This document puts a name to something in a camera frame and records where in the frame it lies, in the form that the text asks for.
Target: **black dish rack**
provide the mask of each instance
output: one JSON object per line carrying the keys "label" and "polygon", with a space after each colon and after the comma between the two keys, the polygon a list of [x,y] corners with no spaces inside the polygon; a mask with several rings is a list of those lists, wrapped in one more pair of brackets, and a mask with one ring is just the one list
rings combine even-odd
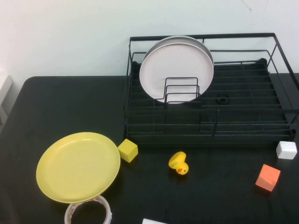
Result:
{"label": "black dish rack", "polygon": [[[226,55],[222,59],[213,56],[214,77],[202,95],[197,78],[173,78],[170,74],[165,81],[164,103],[161,103],[148,96],[141,87],[139,69],[142,60],[138,62],[135,57],[144,56],[146,51],[133,51],[132,44],[151,43],[167,36],[131,37],[124,100],[126,138],[138,144],[185,147],[273,147],[278,141],[294,139],[299,109],[291,101],[283,79],[291,78],[296,91],[299,83],[275,34],[189,36],[204,44],[216,40],[221,49],[208,46],[212,55],[227,54],[227,58],[231,58],[228,57],[230,54],[235,58],[223,60]],[[271,39],[266,46],[272,50],[263,46],[261,49],[244,49],[238,44],[232,49],[222,49],[220,43],[235,44],[245,39],[259,45],[263,43],[260,40]],[[286,71],[278,71],[274,58],[283,62]],[[171,104],[167,98],[177,93],[168,93],[172,86],[167,84],[168,79],[176,79],[178,85],[180,79],[188,79],[194,91],[187,94],[194,94],[196,99]]]}

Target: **orange cube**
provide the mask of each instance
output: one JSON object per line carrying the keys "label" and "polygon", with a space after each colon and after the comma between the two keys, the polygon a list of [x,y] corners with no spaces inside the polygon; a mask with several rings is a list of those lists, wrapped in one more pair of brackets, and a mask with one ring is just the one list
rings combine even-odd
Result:
{"label": "orange cube", "polygon": [[279,174],[280,170],[264,164],[257,178],[256,185],[268,191],[272,191],[277,183]]}

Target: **yellow cube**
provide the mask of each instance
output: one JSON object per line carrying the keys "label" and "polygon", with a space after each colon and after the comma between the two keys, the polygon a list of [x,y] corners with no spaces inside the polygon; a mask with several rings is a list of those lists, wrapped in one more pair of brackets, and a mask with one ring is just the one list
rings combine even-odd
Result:
{"label": "yellow cube", "polygon": [[127,162],[131,162],[138,155],[138,147],[135,143],[125,139],[119,146],[121,158]]}

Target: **yellow plate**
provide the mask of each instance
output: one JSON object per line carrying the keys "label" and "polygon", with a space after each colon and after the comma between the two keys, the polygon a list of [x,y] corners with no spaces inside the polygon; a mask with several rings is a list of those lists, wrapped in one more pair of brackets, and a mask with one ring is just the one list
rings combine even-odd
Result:
{"label": "yellow plate", "polygon": [[76,133],[50,146],[36,169],[39,188],[49,198],[78,203],[103,193],[120,168],[117,146],[97,133]]}

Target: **plate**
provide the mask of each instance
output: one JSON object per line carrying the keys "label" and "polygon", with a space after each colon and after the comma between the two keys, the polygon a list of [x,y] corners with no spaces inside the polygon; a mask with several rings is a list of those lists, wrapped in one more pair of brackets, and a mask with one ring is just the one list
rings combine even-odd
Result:
{"label": "plate", "polygon": [[40,158],[36,180],[49,198],[79,203],[103,193],[120,168],[117,146],[97,133],[76,133],[50,146]]}
{"label": "plate", "polygon": [[159,41],[148,51],[139,78],[150,97],[175,104],[194,100],[197,92],[204,93],[213,75],[209,50],[193,38],[174,36]]}

